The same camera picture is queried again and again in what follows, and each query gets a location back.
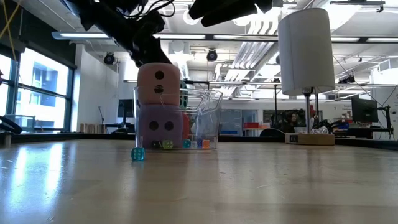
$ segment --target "blue die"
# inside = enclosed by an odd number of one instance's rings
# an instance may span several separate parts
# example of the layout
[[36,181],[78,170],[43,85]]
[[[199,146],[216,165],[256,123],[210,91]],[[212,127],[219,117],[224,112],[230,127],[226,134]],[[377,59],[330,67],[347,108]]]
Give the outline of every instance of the blue die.
[[202,139],[198,139],[197,140],[197,144],[198,144],[198,149],[201,149],[203,146],[203,140]]
[[189,149],[189,148],[191,148],[191,140],[184,140],[184,141],[182,142],[182,147],[183,147],[184,149]]
[[132,149],[131,159],[134,161],[143,161],[145,159],[145,149],[141,147],[135,147]]

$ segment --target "metal pole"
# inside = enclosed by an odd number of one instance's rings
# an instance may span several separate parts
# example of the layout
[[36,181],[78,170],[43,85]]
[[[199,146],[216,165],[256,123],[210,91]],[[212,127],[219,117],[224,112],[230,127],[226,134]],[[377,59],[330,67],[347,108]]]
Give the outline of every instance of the metal pole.
[[318,98],[318,93],[315,94],[315,114],[317,115],[317,121],[319,121],[319,98]]
[[278,109],[277,109],[277,99],[276,99],[276,86],[275,85],[275,121],[274,121],[274,126],[276,125],[276,123],[278,122]]
[[310,131],[311,131],[311,127],[310,127],[310,123],[311,123],[310,96],[311,95],[305,95],[305,106],[306,106],[305,122],[307,124],[307,134],[310,134]]

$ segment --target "table surface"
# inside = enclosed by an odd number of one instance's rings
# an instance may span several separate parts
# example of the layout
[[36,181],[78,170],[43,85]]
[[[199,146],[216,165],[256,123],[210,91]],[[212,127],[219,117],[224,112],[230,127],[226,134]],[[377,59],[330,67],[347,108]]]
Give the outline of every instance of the table surface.
[[398,153],[79,140],[0,149],[0,223],[397,223]]

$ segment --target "orange die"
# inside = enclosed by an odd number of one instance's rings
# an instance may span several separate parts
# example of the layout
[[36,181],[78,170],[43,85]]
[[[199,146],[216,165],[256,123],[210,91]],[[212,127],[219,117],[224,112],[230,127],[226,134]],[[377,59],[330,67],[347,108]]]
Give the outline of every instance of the orange die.
[[210,148],[210,140],[203,140],[202,148],[209,149]]

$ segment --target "fluorescent light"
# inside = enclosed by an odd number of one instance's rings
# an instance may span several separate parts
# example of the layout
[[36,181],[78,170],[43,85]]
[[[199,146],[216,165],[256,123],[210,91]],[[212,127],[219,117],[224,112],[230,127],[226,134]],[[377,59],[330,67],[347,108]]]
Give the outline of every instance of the fluorescent light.
[[359,38],[357,37],[332,37],[331,41],[333,42],[357,42]]
[[59,33],[61,37],[68,39],[108,39],[106,34],[100,33]]
[[385,3],[385,1],[330,1],[330,4],[358,6],[380,6]]
[[398,42],[398,37],[371,37],[367,42]]
[[210,84],[242,85],[243,82],[209,82]]
[[214,35],[213,38],[215,40],[278,42],[278,36],[277,35]]
[[154,37],[160,39],[185,39],[185,40],[196,40],[196,39],[205,39],[206,35],[204,34],[154,34]]

